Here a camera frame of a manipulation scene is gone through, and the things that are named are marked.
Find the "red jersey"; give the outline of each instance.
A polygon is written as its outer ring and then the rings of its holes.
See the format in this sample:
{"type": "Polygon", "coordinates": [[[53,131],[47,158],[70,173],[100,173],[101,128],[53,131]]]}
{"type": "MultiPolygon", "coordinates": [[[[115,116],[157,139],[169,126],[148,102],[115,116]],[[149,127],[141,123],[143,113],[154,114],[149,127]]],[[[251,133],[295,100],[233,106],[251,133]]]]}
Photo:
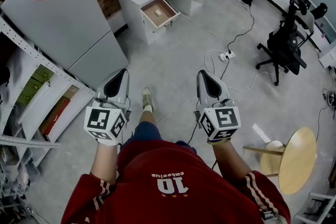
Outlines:
{"type": "Polygon", "coordinates": [[[230,184],[191,150],[132,142],[118,156],[115,186],[82,175],[61,223],[290,223],[275,185],[259,172],[230,184]]]}

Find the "white drawer unit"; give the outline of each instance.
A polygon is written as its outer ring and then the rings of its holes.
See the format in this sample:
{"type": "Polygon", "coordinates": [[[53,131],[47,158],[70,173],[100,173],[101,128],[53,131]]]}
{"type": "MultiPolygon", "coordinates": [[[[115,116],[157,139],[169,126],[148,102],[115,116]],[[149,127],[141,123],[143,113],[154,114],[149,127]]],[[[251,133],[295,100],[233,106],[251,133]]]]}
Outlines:
{"type": "Polygon", "coordinates": [[[165,0],[154,0],[141,8],[141,12],[155,29],[170,24],[180,13],[177,13],[165,0]]]}

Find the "power strip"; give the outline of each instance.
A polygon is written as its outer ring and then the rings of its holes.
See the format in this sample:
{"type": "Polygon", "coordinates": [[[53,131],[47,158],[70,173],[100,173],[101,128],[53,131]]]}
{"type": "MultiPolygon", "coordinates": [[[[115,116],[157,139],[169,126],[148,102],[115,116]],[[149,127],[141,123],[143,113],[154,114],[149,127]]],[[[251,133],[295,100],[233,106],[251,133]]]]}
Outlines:
{"type": "Polygon", "coordinates": [[[225,52],[223,54],[219,55],[219,58],[222,62],[228,61],[228,59],[235,57],[235,53],[233,51],[231,52],[225,52]]]}

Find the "sneaker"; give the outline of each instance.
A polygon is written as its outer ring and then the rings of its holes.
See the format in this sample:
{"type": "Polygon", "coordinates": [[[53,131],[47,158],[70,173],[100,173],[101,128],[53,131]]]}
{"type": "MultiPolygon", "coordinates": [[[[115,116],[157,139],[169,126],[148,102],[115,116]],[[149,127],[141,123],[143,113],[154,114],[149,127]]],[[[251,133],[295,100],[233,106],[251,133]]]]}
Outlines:
{"type": "Polygon", "coordinates": [[[244,6],[248,6],[248,4],[246,4],[243,0],[236,0],[238,2],[240,2],[241,4],[243,4],[244,6]]]}
{"type": "Polygon", "coordinates": [[[153,108],[153,102],[152,102],[152,91],[149,87],[145,87],[142,90],[142,108],[145,108],[146,105],[150,105],[152,107],[152,111],[154,110],[153,108]]]}

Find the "wooden stool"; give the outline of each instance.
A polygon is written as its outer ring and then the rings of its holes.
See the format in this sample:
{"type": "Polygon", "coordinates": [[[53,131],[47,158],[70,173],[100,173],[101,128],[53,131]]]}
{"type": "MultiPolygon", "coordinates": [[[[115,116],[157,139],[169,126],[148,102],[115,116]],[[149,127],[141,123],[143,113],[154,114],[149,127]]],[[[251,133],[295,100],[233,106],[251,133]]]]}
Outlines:
{"type": "Polygon", "coordinates": [[[278,176],[284,194],[293,194],[306,183],[316,159],[316,138],[307,127],[297,130],[287,145],[271,141],[264,149],[249,146],[243,148],[262,153],[261,171],[267,177],[278,176]]]}

